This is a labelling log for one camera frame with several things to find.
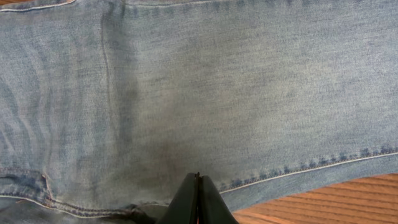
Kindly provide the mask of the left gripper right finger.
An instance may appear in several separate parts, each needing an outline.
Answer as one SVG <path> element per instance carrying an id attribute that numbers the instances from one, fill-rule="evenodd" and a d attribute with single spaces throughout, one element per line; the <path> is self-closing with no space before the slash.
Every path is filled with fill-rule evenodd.
<path id="1" fill-rule="evenodd" d="M 198 180 L 198 223 L 238 224 L 208 176 Z"/>

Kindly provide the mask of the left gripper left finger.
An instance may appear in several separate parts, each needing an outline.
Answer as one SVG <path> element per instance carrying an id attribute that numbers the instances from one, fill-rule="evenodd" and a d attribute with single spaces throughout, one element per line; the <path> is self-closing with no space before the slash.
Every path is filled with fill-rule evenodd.
<path id="1" fill-rule="evenodd" d="M 198 173 L 188 173 L 157 224 L 196 224 L 198 201 Z"/>

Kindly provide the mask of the light blue denim jeans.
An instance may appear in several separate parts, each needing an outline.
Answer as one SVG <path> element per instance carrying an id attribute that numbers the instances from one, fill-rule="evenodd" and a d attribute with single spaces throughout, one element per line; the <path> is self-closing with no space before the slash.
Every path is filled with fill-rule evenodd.
<path id="1" fill-rule="evenodd" d="M 147 223 L 397 171 L 396 1 L 1 6 L 1 222 Z"/>

